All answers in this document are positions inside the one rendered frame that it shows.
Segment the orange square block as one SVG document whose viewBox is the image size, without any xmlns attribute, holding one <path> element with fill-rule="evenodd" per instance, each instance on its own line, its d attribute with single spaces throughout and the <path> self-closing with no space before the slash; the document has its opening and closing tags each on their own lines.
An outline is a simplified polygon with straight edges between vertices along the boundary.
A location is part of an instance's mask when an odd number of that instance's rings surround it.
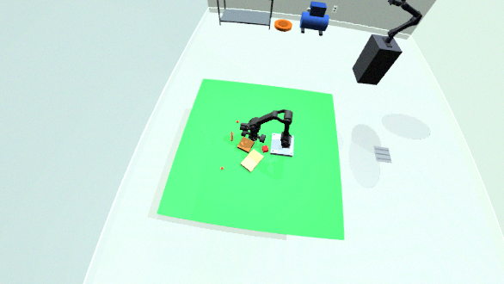
<svg viewBox="0 0 504 284">
<path fill-rule="evenodd" d="M 255 143 L 254 141 L 243 137 L 240 143 L 238 144 L 237 148 L 249 153 L 254 143 Z"/>
</svg>

